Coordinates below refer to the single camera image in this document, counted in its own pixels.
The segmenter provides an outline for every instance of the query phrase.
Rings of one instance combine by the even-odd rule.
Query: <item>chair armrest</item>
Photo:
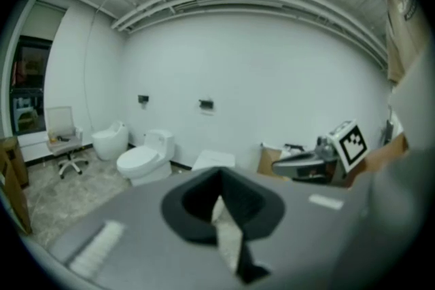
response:
[[[80,141],[83,140],[83,128],[75,127],[75,136],[80,139]]]

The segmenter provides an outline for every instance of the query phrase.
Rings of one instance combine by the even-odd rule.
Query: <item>concrete floor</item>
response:
[[[89,165],[79,164],[78,175],[72,168],[60,179],[56,160],[29,167],[29,186],[24,189],[29,207],[33,238],[48,249],[65,230],[91,211],[131,187],[116,169],[116,161],[103,162],[93,149],[77,153]],[[172,166],[173,173],[185,171]],[[218,200],[212,224],[217,229],[218,251],[232,272],[237,269],[242,233]]]

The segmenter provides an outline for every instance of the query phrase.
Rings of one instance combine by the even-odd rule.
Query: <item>toilet seat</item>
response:
[[[92,135],[93,139],[111,138],[116,134],[114,130],[101,130]]]
[[[116,166],[127,177],[136,177],[143,175],[158,158],[157,151],[143,145],[122,154],[116,161]]]
[[[236,158],[231,153],[203,150],[196,159],[192,170],[200,170],[215,166],[234,168],[236,166]]]

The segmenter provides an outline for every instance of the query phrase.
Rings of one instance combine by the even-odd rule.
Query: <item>smart toilet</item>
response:
[[[122,154],[116,166],[133,186],[150,183],[171,175],[170,159],[175,153],[174,136],[167,130],[150,130],[142,146]]]
[[[128,147],[128,129],[121,121],[115,121],[107,130],[94,133],[92,144],[100,160],[115,160]]]

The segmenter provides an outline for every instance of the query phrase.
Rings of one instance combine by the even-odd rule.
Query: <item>window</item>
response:
[[[15,135],[46,130],[44,77],[52,41],[20,36],[12,65],[10,111]]]

